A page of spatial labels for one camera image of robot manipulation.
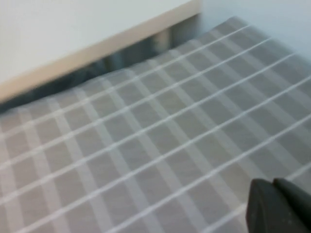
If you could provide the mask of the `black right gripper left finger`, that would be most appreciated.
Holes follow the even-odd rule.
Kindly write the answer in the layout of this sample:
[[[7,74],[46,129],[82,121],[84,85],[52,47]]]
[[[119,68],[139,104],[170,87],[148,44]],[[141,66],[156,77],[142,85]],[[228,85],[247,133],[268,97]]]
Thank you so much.
[[[264,179],[251,181],[245,220],[250,233],[311,231],[311,216],[299,216],[273,181]]]

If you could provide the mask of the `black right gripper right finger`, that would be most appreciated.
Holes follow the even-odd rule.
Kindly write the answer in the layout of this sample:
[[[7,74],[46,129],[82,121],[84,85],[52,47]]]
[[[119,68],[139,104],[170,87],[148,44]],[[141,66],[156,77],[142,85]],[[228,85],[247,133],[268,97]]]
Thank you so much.
[[[311,215],[311,195],[284,178],[275,178],[273,185],[283,194],[299,216]]]

